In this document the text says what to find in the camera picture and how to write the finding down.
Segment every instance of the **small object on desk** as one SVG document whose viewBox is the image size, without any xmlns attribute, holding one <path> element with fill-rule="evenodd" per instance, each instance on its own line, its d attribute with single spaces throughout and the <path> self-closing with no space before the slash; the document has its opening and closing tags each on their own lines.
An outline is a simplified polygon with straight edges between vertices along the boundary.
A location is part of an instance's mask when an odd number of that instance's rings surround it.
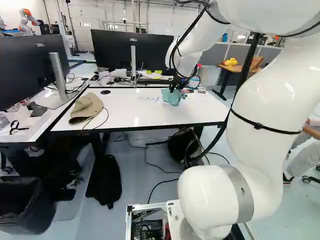
<svg viewBox="0 0 320 240">
<path fill-rule="evenodd" d="M 107 94 L 111 93 L 111 91 L 109 91 L 109 90 L 103 90 L 103 91 L 101 91 L 100 93 L 101 93 L 102 95 L 107 95 Z"/>
<path fill-rule="evenodd" d="M 161 90 L 163 101 L 169 103 L 171 106 L 177 107 L 181 99 L 185 99 L 187 95 L 178 89 L 174 89 L 170 92 L 169 88 L 164 88 Z"/>
<path fill-rule="evenodd" d="M 34 101 L 27 108 L 32 110 L 31 117 L 41 117 L 48 110 L 46 107 L 38 106 Z"/>
<path fill-rule="evenodd" d="M 92 92 L 75 101 L 70 113 L 69 124 L 80 124 L 97 116 L 103 109 L 104 103 Z"/>
<path fill-rule="evenodd" d="M 226 66 L 235 66 L 238 64 L 238 61 L 234 57 L 231 57 L 229 60 L 225 60 L 222 64 Z"/>
<path fill-rule="evenodd" d="M 4 114 L 0 114 L 0 130 L 9 124 L 8 118 Z"/>
<path fill-rule="evenodd" d="M 204 86 L 200 86 L 198 88 L 198 93 L 206 94 L 207 93 L 207 89 Z"/>
<path fill-rule="evenodd" d="M 18 120 L 14 120 L 11 123 L 11 125 L 10 125 L 11 129 L 10 129 L 10 132 L 9 132 L 10 135 L 17 133 L 18 131 L 23 131 L 23 130 L 28 130 L 29 129 L 29 127 L 21 127 L 21 128 L 19 128 L 19 125 L 20 125 L 20 123 L 19 123 Z"/>
<path fill-rule="evenodd" d="M 90 78 L 90 81 L 97 81 L 99 79 L 99 75 L 93 75 L 92 78 Z"/>
</svg>

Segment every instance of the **backpack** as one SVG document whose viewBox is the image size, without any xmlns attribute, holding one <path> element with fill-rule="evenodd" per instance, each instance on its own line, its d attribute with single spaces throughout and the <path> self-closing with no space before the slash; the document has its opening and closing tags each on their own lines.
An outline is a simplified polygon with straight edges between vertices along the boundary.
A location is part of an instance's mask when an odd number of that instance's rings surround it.
<svg viewBox="0 0 320 240">
<path fill-rule="evenodd" d="M 119 165 L 113 155 L 106 155 L 104 160 L 94 163 L 88 187 L 87 198 L 96 199 L 102 206 L 109 209 L 120 199 L 122 193 Z"/>
</svg>

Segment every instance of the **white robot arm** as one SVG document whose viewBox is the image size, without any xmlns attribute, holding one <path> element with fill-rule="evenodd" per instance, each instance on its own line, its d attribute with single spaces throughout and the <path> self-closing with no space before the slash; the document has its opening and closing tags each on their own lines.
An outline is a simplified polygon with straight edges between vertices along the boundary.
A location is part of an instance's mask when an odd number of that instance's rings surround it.
<svg viewBox="0 0 320 240">
<path fill-rule="evenodd" d="M 279 56 L 236 94 L 226 136 L 237 163 L 191 167 L 179 178 L 182 212 L 202 240 L 223 239 L 232 224 L 277 210 L 285 156 L 320 101 L 320 1 L 211 0 L 209 6 L 221 22 L 290 38 Z M 177 70 L 189 76 L 227 27 L 205 12 L 174 55 Z"/>
<path fill-rule="evenodd" d="M 22 8 L 19 10 L 19 14 L 21 16 L 21 21 L 20 21 L 20 25 L 19 25 L 19 30 L 24 32 L 24 36 L 31 36 L 32 35 L 32 31 L 31 28 L 29 26 L 27 26 L 28 22 L 31 21 L 33 26 L 40 26 L 41 22 L 37 21 L 31 14 L 31 12 L 26 9 L 26 8 Z"/>
</svg>

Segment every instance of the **monitor stand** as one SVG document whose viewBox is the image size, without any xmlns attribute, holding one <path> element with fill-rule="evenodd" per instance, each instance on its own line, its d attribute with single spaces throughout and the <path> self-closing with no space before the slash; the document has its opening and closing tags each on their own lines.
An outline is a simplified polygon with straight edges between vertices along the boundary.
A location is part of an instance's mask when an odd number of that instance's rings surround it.
<svg viewBox="0 0 320 240">
<path fill-rule="evenodd" d="M 131 82 L 136 83 L 137 80 L 137 68 L 136 68 L 136 46 L 131 46 Z"/>
<path fill-rule="evenodd" d="M 54 110 L 69 102 L 79 92 L 77 91 L 67 94 L 66 80 L 64 78 L 64 72 L 61 67 L 59 54 L 57 52 L 50 52 L 49 55 L 58 93 L 56 90 L 46 89 L 36 96 L 35 103 L 39 106 Z"/>
</svg>

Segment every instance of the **white pants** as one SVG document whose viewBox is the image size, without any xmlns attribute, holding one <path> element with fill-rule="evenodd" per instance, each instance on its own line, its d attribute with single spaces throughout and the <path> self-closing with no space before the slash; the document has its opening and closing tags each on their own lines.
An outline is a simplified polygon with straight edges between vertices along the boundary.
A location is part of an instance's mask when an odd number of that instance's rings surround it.
<svg viewBox="0 0 320 240">
<path fill-rule="evenodd" d="M 320 126 L 312 127 L 316 131 L 320 131 Z M 300 144 L 309 140 L 311 136 L 304 131 L 301 132 L 292 144 L 292 149 L 295 149 Z M 320 140 L 311 143 L 303 148 L 296 157 L 289 163 L 287 172 L 293 176 L 300 176 L 316 164 L 320 164 Z"/>
</svg>

